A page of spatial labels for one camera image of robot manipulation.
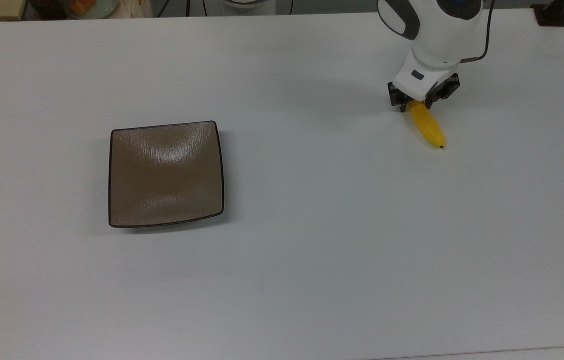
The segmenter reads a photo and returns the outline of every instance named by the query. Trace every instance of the white table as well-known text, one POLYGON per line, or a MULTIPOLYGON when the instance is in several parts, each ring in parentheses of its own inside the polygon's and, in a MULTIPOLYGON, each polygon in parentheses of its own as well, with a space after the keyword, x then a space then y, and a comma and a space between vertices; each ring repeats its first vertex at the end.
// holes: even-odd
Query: white table
POLYGON ((564 29, 491 44, 434 150, 375 14, 0 23, 0 359, 564 347, 564 29), (225 214, 109 228, 111 130, 207 120, 225 214))

